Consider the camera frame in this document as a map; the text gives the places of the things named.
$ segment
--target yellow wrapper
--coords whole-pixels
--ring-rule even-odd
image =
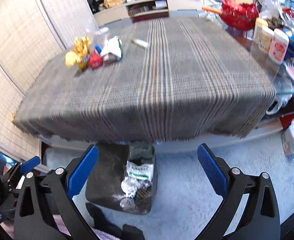
[[[65,64],[71,67],[78,64],[80,70],[84,70],[87,66],[90,55],[90,40],[88,36],[83,36],[80,40],[75,38],[74,48],[65,56]]]

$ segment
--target tablecloth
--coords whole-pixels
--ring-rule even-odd
[[[92,71],[50,60],[14,123],[32,135],[119,142],[246,136],[275,88],[232,36],[204,18],[160,18],[113,29],[123,58]],[[135,37],[149,49],[130,42]]]

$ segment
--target tv stand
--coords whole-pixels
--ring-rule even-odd
[[[121,20],[137,22],[160,17],[169,17],[179,10],[201,10],[203,0],[135,0],[94,14],[98,26]]]

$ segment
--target glass tabletop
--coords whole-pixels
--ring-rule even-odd
[[[243,32],[228,31],[242,46],[244,46],[260,67],[267,73],[270,81],[276,87],[277,95],[294,95],[294,84],[287,75],[283,64],[274,63],[267,53],[262,52],[258,45],[244,37]]]

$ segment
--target pink label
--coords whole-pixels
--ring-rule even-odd
[[[274,56],[274,58],[277,60],[277,61],[282,61],[284,56],[285,56],[285,53],[286,53],[286,49],[287,49],[287,46],[285,43],[279,41],[278,39],[276,39],[275,37],[273,37],[273,43],[271,45],[271,53],[272,55]]]

